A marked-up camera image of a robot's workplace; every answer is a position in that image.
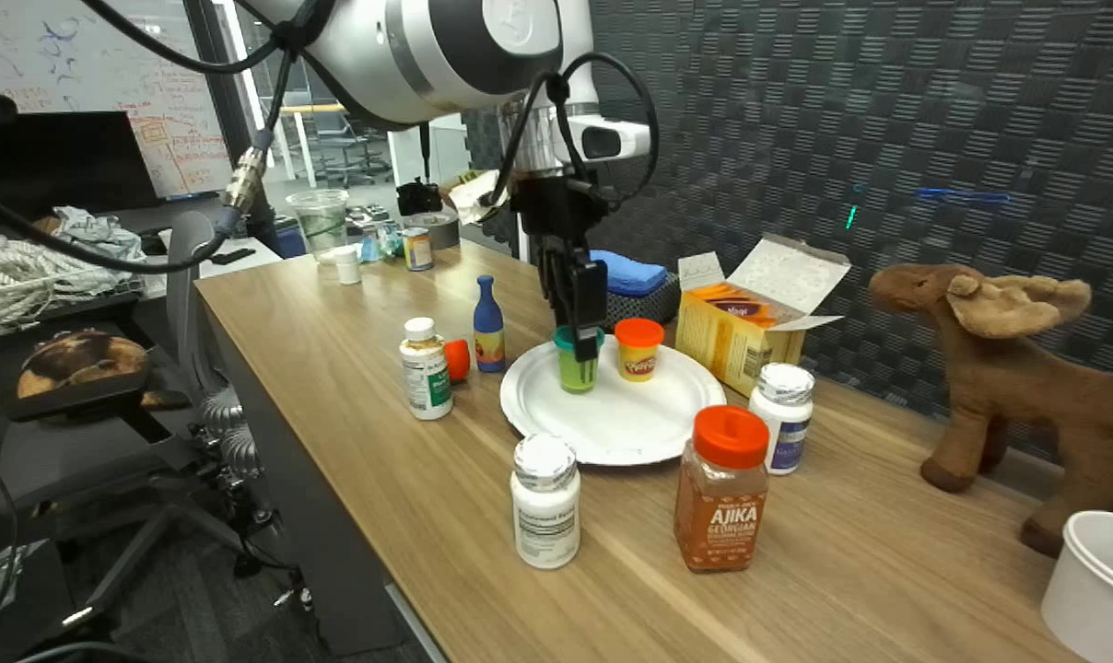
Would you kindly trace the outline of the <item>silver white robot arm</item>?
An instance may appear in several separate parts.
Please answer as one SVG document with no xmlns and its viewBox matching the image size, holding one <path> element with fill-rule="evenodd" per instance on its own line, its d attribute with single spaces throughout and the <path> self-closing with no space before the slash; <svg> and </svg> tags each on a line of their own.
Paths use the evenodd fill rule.
<svg viewBox="0 0 1113 663">
<path fill-rule="evenodd" d="M 413 129 L 496 109 L 508 123 L 496 180 L 481 206 L 508 202 L 530 241 L 558 327 L 577 363 L 598 357 L 607 266 L 588 228 L 621 195 L 592 169 L 661 155 L 645 83 L 592 50 L 588 0 L 243 0 L 288 29 L 327 94 L 381 129 Z"/>
</svg>

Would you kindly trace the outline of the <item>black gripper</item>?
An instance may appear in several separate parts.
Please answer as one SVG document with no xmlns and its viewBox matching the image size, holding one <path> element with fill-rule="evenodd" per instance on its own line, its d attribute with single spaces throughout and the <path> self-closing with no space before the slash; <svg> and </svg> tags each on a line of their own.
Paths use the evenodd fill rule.
<svg viewBox="0 0 1113 663">
<path fill-rule="evenodd" d="M 577 176 L 530 176 L 515 186 L 515 209 L 530 253 L 548 251 L 548 305 L 559 327 L 573 336 L 573 357 L 598 357 L 598 332 L 607 311 L 607 266 L 577 261 L 587 231 L 607 213 L 607 198 L 598 186 Z"/>
</svg>

